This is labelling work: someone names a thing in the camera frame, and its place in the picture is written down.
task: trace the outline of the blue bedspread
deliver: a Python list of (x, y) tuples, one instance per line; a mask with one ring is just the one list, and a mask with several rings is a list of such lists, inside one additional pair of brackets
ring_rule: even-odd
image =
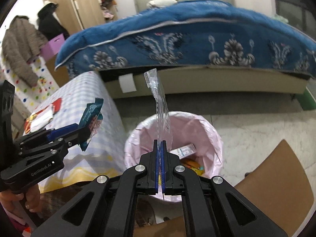
[(58, 53), (70, 77), (148, 65), (219, 65), (316, 76), (316, 42), (263, 14), (217, 0), (146, 10), (76, 33)]

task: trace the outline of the trash can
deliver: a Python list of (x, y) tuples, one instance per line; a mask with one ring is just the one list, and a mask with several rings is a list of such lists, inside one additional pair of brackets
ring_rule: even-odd
[[(212, 178), (218, 175), (223, 163), (223, 142), (211, 123), (202, 116), (188, 112), (171, 111), (169, 116), (172, 138), (163, 136), (167, 149), (174, 150), (192, 143), (196, 149), (195, 160), (204, 167), (203, 176)], [(124, 149), (126, 167), (139, 164), (140, 156), (152, 151), (155, 139), (157, 120), (156, 115), (153, 115), (141, 122), (127, 139)], [(155, 197), (163, 200), (161, 191)], [(165, 195), (164, 200), (180, 202), (181, 196)]]

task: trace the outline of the white pillow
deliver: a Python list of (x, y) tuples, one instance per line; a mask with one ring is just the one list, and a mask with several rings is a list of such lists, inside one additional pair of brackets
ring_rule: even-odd
[(153, 7), (158, 7), (158, 8), (164, 8), (170, 5), (173, 5), (177, 3), (178, 0), (151, 0), (150, 2), (147, 3), (147, 8), (153, 8)]

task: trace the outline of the black jacket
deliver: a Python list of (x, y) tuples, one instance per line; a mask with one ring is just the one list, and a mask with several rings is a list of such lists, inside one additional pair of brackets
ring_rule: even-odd
[(65, 39), (69, 37), (68, 31), (61, 26), (53, 16), (53, 12), (57, 9), (57, 6), (55, 3), (49, 3), (37, 14), (39, 18), (39, 31), (42, 32), (48, 40), (52, 40), (60, 34), (64, 34)]

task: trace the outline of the purple box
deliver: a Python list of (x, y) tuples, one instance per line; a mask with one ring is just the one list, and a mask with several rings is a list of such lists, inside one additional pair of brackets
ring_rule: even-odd
[(59, 52), (64, 42), (65, 38), (63, 34), (56, 36), (43, 46), (43, 48), (41, 49), (41, 56), (44, 58), (45, 61), (48, 61)]

